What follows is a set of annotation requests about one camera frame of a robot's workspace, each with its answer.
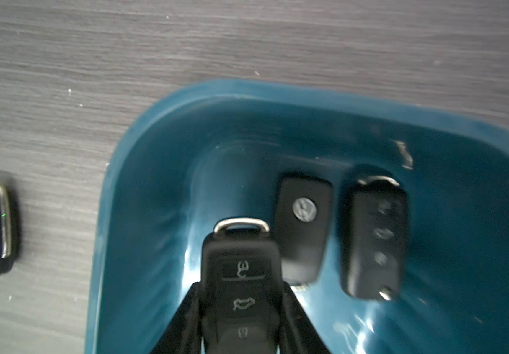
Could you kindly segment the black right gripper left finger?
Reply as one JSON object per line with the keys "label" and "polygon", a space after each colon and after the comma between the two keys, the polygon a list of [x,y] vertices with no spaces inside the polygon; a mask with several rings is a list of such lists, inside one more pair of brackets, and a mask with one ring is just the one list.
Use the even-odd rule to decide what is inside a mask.
{"label": "black right gripper left finger", "polygon": [[150,354],[200,354],[200,283],[194,283]]}

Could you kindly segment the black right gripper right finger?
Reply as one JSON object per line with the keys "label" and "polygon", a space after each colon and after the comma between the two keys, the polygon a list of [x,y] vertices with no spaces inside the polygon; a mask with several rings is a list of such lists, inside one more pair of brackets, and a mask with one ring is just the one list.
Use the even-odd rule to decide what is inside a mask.
{"label": "black right gripper right finger", "polygon": [[282,354],[331,353],[288,283],[283,286],[278,347]]}

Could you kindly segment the black VW car key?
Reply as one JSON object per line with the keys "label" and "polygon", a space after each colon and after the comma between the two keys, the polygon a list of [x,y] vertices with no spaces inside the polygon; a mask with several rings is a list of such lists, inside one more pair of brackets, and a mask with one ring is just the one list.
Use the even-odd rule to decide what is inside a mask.
{"label": "black VW car key", "polygon": [[328,239],[334,189],[330,182],[302,175],[281,178],[273,233],[279,245],[283,279],[295,286],[319,276]]}

